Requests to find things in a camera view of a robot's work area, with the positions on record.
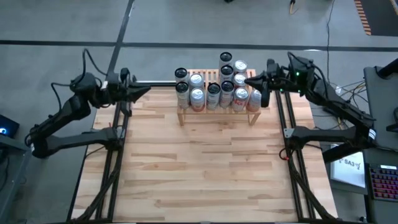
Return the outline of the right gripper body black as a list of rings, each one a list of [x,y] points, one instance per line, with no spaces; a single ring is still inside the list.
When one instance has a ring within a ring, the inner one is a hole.
[[[267,87],[270,91],[287,91],[289,80],[286,78],[282,67],[274,59],[267,60]]]

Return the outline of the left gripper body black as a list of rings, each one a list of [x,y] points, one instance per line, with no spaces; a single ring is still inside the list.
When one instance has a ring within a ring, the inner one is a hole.
[[[104,81],[104,104],[115,105],[120,101],[129,101],[131,74],[110,73]]]

